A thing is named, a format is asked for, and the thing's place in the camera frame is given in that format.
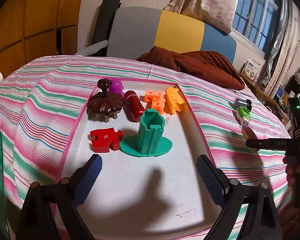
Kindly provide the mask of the person's right hand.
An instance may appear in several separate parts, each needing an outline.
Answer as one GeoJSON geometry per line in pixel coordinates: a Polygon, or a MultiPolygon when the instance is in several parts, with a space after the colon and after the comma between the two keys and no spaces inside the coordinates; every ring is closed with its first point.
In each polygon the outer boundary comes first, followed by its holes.
{"type": "Polygon", "coordinates": [[[286,180],[289,187],[293,187],[296,182],[296,175],[300,174],[300,159],[296,156],[285,156],[283,163],[286,164],[286,180]]]}

